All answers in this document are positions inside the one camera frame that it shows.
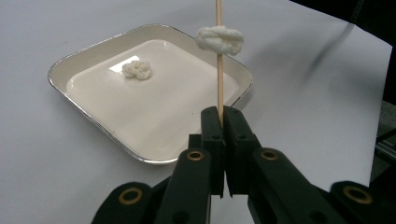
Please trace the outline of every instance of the table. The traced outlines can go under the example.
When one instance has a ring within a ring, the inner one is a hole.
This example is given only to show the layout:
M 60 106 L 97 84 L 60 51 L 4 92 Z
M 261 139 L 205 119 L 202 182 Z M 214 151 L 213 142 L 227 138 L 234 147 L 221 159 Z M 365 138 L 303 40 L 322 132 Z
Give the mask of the table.
M 194 35 L 215 25 L 214 4 L 0 3 L 0 223 L 90 223 L 115 187 L 153 186 L 172 173 L 174 164 L 145 164 L 121 150 L 47 73 L 62 57 L 141 25 Z M 322 189 L 368 185 L 391 46 L 286 0 L 223 1 L 223 24 L 246 38 L 234 58 L 253 74 L 253 89 L 236 107 L 262 145 L 283 151 Z M 214 197 L 211 220 L 252 223 L 246 196 Z

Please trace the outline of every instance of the wooden stick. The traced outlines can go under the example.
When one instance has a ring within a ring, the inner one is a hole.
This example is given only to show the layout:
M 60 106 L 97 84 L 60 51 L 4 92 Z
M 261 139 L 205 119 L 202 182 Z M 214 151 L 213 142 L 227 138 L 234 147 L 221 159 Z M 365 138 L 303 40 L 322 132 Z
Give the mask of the wooden stick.
M 216 0 L 216 25 L 221 26 L 221 0 Z M 220 126 L 224 121 L 224 90 L 223 90 L 223 63 L 222 54 L 218 54 L 218 111 Z

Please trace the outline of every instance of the marshmallow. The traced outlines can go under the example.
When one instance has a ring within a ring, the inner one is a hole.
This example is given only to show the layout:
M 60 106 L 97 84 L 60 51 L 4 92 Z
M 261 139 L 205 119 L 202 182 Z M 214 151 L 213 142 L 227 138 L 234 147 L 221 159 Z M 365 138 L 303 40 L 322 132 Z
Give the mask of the marshmallow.
M 241 51 L 244 37 L 237 30 L 225 26 L 202 27 L 196 35 L 200 49 L 208 49 L 217 54 L 236 55 Z
M 146 61 L 131 61 L 122 66 L 122 73 L 126 77 L 136 77 L 144 80 L 151 76 L 151 67 Z

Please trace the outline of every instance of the white tray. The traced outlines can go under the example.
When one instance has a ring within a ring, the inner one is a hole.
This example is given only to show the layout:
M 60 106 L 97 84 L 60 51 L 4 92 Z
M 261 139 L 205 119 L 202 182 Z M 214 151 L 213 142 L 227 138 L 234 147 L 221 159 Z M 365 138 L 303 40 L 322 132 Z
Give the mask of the white tray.
M 121 66 L 150 62 L 148 80 L 126 78 Z M 251 87 L 241 63 L 223 57 L 224 104 Z M 50 84 L 135 158 L 175 161 L 190 133 L 200 132 L 201 111 L 217 104 L 216 54 L 194 38 L 160 24 L 146 25 L 67 56 L 49 70 Z

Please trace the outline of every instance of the black mechanical arm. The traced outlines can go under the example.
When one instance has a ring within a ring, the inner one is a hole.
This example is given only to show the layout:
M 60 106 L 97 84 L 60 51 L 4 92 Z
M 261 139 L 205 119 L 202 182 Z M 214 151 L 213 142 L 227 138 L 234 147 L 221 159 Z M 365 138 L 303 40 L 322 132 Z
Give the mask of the black mechanical arm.
M 248 195 L 255 223 L 396 223 L 396 205 L 381 192 L 345 181 L 328 193 L 311 185 L 280 151 L 262 147 L 242 112 L 225 106 L 201 113 L 201 134 L 191 134 L 172 176 L 151 188 L 127 183 L 114 189 L 93 224 L 209 223 L 212 195 Z

